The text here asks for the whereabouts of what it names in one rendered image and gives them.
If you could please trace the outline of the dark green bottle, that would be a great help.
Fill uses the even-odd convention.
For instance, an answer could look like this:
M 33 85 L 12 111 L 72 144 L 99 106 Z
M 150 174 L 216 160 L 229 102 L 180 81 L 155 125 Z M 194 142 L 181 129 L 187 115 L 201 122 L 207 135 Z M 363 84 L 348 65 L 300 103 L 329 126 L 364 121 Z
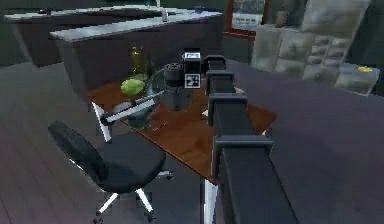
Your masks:
M 154 74 L 154 64 L 151 59 L 148 59 L 145 64 L 145 74 L 148 79 L 150 79 Z

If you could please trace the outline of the black office chair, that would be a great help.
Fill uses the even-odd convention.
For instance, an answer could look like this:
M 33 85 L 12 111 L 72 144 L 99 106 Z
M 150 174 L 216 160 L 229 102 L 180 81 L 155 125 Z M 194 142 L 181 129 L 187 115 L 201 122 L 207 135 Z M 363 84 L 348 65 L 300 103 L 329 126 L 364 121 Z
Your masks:
M 173 178 L 164 169 L 166 152 L 137 132 L 127 132 L 94 147 L 80 133 L 62 121 L 54 121 L 48 131 L 66 157 L 110 197 L 96 211 L 93 224 L 103 224 L 102 213 L 119 195 L 135 192 L 148 213 L 155 211 L 143 188 L 157 177 Z

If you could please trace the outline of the green round lettuce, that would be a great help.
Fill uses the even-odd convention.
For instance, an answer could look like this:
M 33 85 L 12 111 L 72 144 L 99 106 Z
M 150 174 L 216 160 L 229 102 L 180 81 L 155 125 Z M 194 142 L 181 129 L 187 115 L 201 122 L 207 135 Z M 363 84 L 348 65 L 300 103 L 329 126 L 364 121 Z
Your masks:
M 128 79 L 122 82 L 120 90 L 127 96 L 139 94 L 145 87 L 145 82 L 138 79 Z

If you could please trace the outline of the clear glass bowl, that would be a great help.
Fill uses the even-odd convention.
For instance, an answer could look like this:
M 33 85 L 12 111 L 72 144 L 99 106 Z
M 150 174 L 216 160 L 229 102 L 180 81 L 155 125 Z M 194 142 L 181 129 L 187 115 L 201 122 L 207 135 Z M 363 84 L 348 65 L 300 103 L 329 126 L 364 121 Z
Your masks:
M 153 74 L 151 79 L 148 83 L 148 88 L 146 91 L 147 95 L 152 95 L 155 93 L 158 93 L 160 91 L 163 91 L 165 89 L 165 83 L 164 83 L 164 67 Z M 162 104 L 162 95 L 154 98 L 155 102 L 158 104 Z

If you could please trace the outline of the grey stone shelf unit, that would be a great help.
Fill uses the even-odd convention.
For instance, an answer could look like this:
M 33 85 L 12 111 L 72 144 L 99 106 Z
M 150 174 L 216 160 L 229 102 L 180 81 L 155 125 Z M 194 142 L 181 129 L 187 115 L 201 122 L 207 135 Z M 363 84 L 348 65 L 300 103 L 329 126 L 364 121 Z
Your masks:
M 298 28 L 262 25 L 257 29 L 251 66 L 367 96 L 379 70 L 362 73 L 347 63 L 358 27 L 371 0 L 308 0 Z

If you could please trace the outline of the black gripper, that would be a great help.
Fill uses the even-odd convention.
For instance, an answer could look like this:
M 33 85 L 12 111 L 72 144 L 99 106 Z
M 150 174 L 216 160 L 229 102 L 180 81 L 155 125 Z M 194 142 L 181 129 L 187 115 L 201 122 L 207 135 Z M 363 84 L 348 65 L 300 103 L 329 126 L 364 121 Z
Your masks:
M 183 66 L 179 63 L 170 63 L 164 66 L 165 89 L 158 93 L 130 100 L 136 106 L 129 107 L 117 113 L 103 113 L 99 120 L 105 126 L 132 114 L 141 112 L 155 105 L 154 98 L 162 96 L 162 104 L 169 110 L 185 110 L 192 100 L 193 90 L 185 87 L 185 74 Z

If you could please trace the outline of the brown wooden table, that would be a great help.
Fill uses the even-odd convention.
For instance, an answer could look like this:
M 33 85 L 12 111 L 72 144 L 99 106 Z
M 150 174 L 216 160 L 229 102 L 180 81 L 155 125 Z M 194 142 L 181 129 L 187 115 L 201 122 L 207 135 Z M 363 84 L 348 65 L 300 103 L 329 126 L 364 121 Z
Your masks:
M 208 85 L 214 93 L 236 93 L 233 81 L 214 80 Z M 218 187 L 211 176 L 210 166 L 212 161 L 213 128 L 207 124 L 203 111 L 208 108 L 208 96 L 205 90 L 195 89 L 192 94 L 193 102 L 185 112 L 172 112 L 160 109 L 155 112 L 155 125 L 166 122 L 158 131 L 138 131 L 139 134 L 151 140 L 168 154 L 175 157 L 187 167 L 198 173 L 202 178 L 204 193 L 201 200 L 203 204 L 203 223 L 214 223 L 214 212 Z M 94 104 L 96 115 L 104 111 L 111 112 L 119 103 L 130 100 L 120 91 L 120 82 L 114 82 L 86 92 L 86 97 Z M 262 134 L 276 119 L 276 114 L 258 108 L 251 104 L 240 104 L 240 112 L 244 112 L 247 119 L 250 116 L 251 132 Z M 240 112 L 235 112 L 234 117 L 240 118 Z

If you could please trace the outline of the red framed picture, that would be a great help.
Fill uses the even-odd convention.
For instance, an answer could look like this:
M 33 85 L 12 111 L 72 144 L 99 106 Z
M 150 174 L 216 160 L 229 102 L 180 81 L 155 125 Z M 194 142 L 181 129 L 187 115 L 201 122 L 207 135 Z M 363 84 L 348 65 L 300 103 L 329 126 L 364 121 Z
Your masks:
M 229 0 L 224 35 L 252 39 L 266 22 L 271 0 Z

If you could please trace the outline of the dark counter with grey top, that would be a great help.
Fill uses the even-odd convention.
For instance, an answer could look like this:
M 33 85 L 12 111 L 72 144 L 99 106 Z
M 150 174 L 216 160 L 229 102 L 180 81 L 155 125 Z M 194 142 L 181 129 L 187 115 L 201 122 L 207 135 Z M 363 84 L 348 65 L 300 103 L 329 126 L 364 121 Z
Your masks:
M 202 55 L 221 54 L 224 15 L 205 11 L 54 31 L 51 35 L 64 61 L 75 93 L 128 76 L 134 67 L 132 50 L 151 58 L 157 68 L 179 62 L 187 48 Z
M 53 11 L 51 15 L 37 12 L 5 15 L 13 26 L 14 35 L 25 57 L 36 67 L 61 62 L 55 41 L 50 33 L 161 16 L 161 9 L 145 5 L 123 5 L 100 8 Z

